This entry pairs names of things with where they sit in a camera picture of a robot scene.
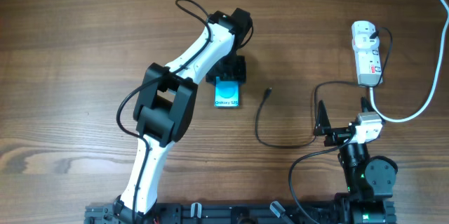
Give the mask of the Galaxy S25 smartphone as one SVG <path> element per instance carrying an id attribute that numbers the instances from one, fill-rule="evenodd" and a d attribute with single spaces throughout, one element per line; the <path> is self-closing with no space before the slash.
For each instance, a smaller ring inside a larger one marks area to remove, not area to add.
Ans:
<path id="1" fill-rule="evenodd" d="M 235 108 L 239 106 L 239 83 L 215 79 L 215 107 Z"/>

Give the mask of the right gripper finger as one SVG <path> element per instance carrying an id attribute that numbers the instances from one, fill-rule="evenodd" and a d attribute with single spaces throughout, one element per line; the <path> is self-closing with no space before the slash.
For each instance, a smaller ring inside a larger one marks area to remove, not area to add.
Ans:
<path id="1" fill-rule="evenodd" d="M 384 124 L 385 120 L 374 110 L 373 106 L 370 104 L 366 97 L 361 98 L 361 109 L 360 122 L 362 124 L 367 124 L 371 122 Z"/>
<path id="2" fill-rule="evenodd" d="M 315 136 L 326 136 L 331 134 L 331 125 L 327 114 L 327 109 L 322 100 L 318 103 L 316 123 L 314 128 Z"/>

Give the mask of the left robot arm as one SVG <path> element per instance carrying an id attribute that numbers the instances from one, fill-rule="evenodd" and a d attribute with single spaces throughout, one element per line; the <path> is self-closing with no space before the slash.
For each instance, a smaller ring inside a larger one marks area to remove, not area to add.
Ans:
<path id="1" fill-rule="evenodd" d="M 215 87 L 216 107 L 238 107 L 239 88 L 246 82 L 246 62 L 237 51 L 253 33 L 250 13 L 236 8 L 231 15 L 217 11 L 203 21 L 201 36 L 178 58 L 151 64 L 133 110 L 138 150 L 125 191 L 113 203 L 123 223 L 147 223 L 168 152 L 186 133 L 201 81 Z"/>

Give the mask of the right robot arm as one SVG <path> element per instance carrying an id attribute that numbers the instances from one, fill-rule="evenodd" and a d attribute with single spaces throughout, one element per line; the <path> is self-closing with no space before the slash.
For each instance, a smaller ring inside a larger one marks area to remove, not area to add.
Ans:
<path id="1" fill-rule="evenodd" d="M 338 160 L 344 171 L 347 193 L 335 195 L 337 223 L 397 222 L 393 196 L 398 166 L 385 156 L 370 156 L 368 143 L 377 140 L 384 126 L 381 116 L 370 107 L 364 107 L 355 120 L 346 127 L 330 125 L 326 106 L 317 105 L 315 136 L 325 138 L 326 147 L 339 150 Z"/>

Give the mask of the white power strip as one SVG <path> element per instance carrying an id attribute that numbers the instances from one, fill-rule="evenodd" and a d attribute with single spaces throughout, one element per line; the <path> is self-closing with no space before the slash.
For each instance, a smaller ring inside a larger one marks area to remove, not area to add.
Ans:
<path id="1" fill-rule="evenodd" d="M 352 38 L 355 34 L 368 33 L 372 38 L 378 37 L 374 24 L 366 20 L 359 20 L 352 24 Z M 370 51 L 354 51 L 357 82 L 361 86 L 375 86 L 379 83 L 382 66 L 379 47 Z"/>

